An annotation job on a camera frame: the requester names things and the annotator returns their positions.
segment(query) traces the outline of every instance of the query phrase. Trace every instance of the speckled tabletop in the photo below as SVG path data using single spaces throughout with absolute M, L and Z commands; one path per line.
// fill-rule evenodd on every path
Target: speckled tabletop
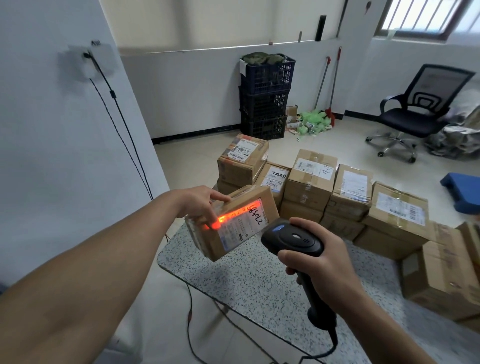
M 480 363 L 479 334 L 406 301 L 395 262 L 347 245 L 367 293 L 438 363 Z M 169 273 L 305 353 L 318 354 L 331 346 L 328 334 L 308 321 L 308 300 L 295 276 L 285 274 L 285 267 L 264 248 L 259 234 L 213 263 L 193 245 L 184 224 L 157 261 Z M 341 318 L 337 333 L 338 348 L 325 361 L 370 362 Z

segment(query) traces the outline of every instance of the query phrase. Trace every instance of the office chair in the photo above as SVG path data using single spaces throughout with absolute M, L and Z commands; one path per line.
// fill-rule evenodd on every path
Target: office chair
M 379 157 L 394 145 L 400 144 L 411 152 L 409 163 L 417 160 L 417 141 L 403 139 L 404 133 L 417 138 L 426 138 L 430 134 L 438 133 L 448 123 L 438 121 L 449 110 L 449 106 L 463 86 L 475 75 L 475 72 L 460 68 L 424 64 L 408 86 L 404 94 L 389 96 L 380 103 L 380 116 L 377 121 L 398 131 L 368 136 L 365 141 L 384 138 L 391 142 L 380 152 Z M 400 108 L 385 111 L 388 100 L 397 100 Z M 425 109 L 427 113 L 411 111 L 409 106 Z

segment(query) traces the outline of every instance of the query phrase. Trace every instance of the barcode scanner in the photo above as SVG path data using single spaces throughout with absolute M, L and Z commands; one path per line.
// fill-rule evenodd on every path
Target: barcode scanner
M 267 227 L 262 235 L 262 244 L 275 255 L 283 249 L 311 256 L 320 256 L 324 251 L 324 244 L 315 235 L 281 218 Z M 318 296 L 309 275 L 302 272 L 297 272 L 297 275 L 310 302 L 310 308 L 307 311 L 308 319 L 316 328 L 334 331 L 335 312 Z

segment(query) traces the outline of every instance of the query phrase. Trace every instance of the stacked crate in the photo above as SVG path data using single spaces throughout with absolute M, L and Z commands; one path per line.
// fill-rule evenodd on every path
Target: stacked crate
M 285 60 L 275 64 L 249 65 L 240 60 L 240 130 L 245 135 L 283 138 L 295 60 L 282 56 Z

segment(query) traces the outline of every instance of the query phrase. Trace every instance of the floor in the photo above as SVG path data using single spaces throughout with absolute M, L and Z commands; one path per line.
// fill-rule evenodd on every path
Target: floor
M 398 153 L 377 157 L 377 149 L 365 143 L 365 137 L 385 127 L 372 121 L 346 117 L 336 122 L 335 128 L 318 135 L 296 136 L 270 141 L 268 159 L 291 167 L 300 148 L 338 157 L 339 163 L 370 170 L 376 180 L 399 190 L 428 198 L 430 218 L 450 226 L 457 226 L 465 216 L 452 207 L 452 200 L 439 184 L 448 172 L 480 176 L 480 161 L 460 162 L 427 154 L 421 147 L 417 162 L 408 164 Z M 200 184 L 214 186 L 218 178 L 216 159 L 229 145 L 237 132 L 211 134 L 155 145 L 158 159 L 171 189 Z M 173 236 L 182 225 L 177 219 L 168 230 Z M 159 250 L 165 245 L 163 241 Z M 191 339 L 196 353 L 207 363 L 271 362 L 241 332 L 223 318 L 213 302 L 200 292 L 192 290 L 193 315 Z M 138 341 L 143 363 L 197 363 L 191 355 L 186 336 L 189 296 L 184 283 L 152 264 L 147 281 L 132 307 L 137 311 L 142 335 Z M 246 330 L 279 363 L 297 363 L 301 353 L 255 324 L 230 312 L 229 317 Z

